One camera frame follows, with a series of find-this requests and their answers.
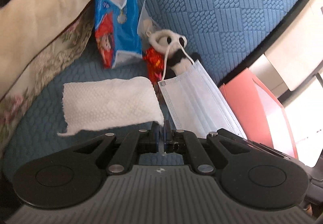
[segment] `red candy wrapper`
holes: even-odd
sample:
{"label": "red candy wrapper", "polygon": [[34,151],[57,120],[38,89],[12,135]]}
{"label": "red candy wrapper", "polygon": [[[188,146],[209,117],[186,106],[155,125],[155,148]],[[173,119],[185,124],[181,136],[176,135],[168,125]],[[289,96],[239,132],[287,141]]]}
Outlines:
{"label": "red candy wrapper", "polygon": [[162,80],[164,72],[164,56],[150,47],[146,51],[146,55],[143,60],[147,62],[148,76],[152,85],[154,86],[157,98],[159,100],[163,99],[163,95],[158,87],[158,82]]}

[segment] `pink folder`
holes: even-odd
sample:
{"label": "pink folder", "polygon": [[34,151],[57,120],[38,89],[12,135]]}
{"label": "pink folder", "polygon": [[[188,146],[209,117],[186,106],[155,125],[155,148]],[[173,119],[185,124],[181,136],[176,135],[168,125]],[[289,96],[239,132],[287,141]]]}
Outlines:
{"label": "pink folder", "polygon": [[249,140],[298,158],[284,107],[249,69],[222,85],[220,91]]}

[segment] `plush panda head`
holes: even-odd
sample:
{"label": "plush panda head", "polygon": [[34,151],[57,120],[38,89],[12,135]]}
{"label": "plush panda head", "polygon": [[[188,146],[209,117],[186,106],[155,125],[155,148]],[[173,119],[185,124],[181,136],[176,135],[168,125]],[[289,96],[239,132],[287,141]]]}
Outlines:
{"label": "plush panda head", "polygon": [[187,40],[183,35],[174,33],[168,29],[163,29],[153,33],[149,38],[149,43],[161,54],[165,54],[168,46],[171,45],[168,58],[172,58],[178,50],[181,50],[181,46],[183,48],[186,47]]}

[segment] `white paper towel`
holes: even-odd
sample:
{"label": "white paper towel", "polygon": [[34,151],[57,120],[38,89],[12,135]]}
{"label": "white paper towel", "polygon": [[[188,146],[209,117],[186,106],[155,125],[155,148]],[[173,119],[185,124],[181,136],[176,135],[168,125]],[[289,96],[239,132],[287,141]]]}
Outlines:
{"label": "white paper towel", "polygon": [[145,77],[64,84],[63,110],[67,132],[60,136],[149,121],[164,125],[155,91]]}

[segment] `panda plush toy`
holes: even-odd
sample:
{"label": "panda plush toy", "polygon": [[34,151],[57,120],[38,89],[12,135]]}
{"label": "panda plush toy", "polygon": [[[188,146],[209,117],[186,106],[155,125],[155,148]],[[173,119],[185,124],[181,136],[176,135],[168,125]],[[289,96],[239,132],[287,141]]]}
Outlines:
{"label": "panda plush toy", "polygon": [[198,53],[188,55],[185,52],[186,38],[171,30],[163,29],[151,34],[149,43],[157,52],[165,55],[162,80],[176,77],[188,70],[196,60],[201,61]]}

